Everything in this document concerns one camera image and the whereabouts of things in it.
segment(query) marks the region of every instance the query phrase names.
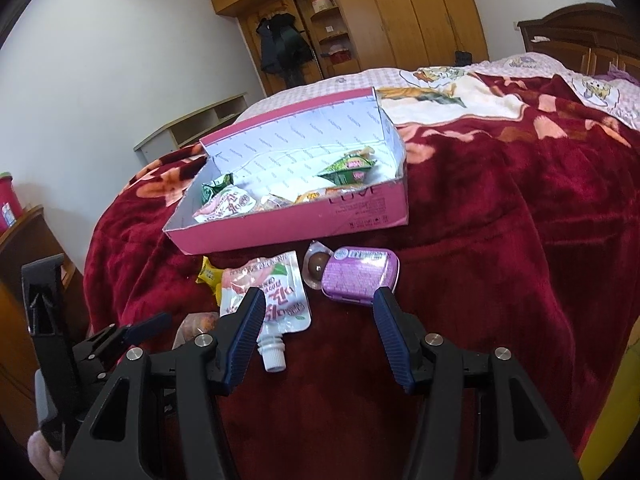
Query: red blanket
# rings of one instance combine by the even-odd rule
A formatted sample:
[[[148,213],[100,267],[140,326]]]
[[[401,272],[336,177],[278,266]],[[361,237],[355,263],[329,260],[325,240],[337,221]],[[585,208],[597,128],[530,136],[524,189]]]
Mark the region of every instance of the red blanket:
[[[559,77],[480,77],[494,94],[519,95],[521,120],[400,126],[410,224],[323,242],[396,251],[402,308],[462,348],[510,348],[579,454],[640,315],[640,134],[583,106]],[[95,328],[160,311],[177,328],[188,312],[214,308],[195,283],[202,258],[161,231],[200,153],[194,146],[145,168],[98,222],[85,282]],[[237,267],[307,246],[210,259]],[[394,383],[368,308],[308,296],[312,325],[286,336],[286,372],[265,373],[256,354],[221,400],[241,477],[400,478],[418,399]]]

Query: purple tin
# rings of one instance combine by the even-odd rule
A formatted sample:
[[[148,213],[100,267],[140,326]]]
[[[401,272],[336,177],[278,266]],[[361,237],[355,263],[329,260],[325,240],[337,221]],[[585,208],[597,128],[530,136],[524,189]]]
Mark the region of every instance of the purple tin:
[[[400,260],[393,251],[368,247],[341,247],[322,274],[322,292],[335,301],[372,304],[381,286],[396,290]]]

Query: silver bolt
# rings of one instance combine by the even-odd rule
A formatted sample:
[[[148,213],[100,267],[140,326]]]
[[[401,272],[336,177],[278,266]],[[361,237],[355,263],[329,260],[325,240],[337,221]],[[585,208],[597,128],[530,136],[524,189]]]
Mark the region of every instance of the silver bolt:
[[[213,343],[213,338],[209,334],[200,334],[195,339],[196,346],[209,346]]]
[[[440,346],[444,343],[444,339],[440,334],[427,334],[424,338],[425,343],[431,346]]]
[[[129,361],[135,361],[136,359],[140,359],[143,353],[144,352],[142,348],[138,348],[137,346],[134,346],[131,350],[127,352],[127,359]]]
[[[495,349],[495,356],[500,359],[500,361],[508,361],[511,359],[511,350],[501,346],[500,348]]]

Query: pink cardboard box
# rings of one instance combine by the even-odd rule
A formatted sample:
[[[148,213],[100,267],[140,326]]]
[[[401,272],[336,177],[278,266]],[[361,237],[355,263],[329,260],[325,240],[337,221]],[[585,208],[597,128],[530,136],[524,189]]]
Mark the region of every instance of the pink cardboard box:
[[[185,254],[323,238],[406,225],[404,143],[373,89],[322,96],[257,116],[201,140],[209,160],[164,232]],[[256,200],[267,193],[295,199],[300,190],[331,187],[315,176],[345,152],[371,146],[369,187],[333,198],[198,224],[202,184],[233,173]]]

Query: pillow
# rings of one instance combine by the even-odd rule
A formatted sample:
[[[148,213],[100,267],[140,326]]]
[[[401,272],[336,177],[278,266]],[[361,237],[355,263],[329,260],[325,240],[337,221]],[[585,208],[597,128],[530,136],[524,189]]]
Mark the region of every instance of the pillow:
[[[633,77],[629,72],[625,70],[620,70],[613,63],[609,63],[609,72],[604,75],[594,76],[596,79],[600,79],[601,81],[614,81],[615,79],[622,79],[624,81],[629,81],[631,84],[634,84],[640,87],[640,81]]]

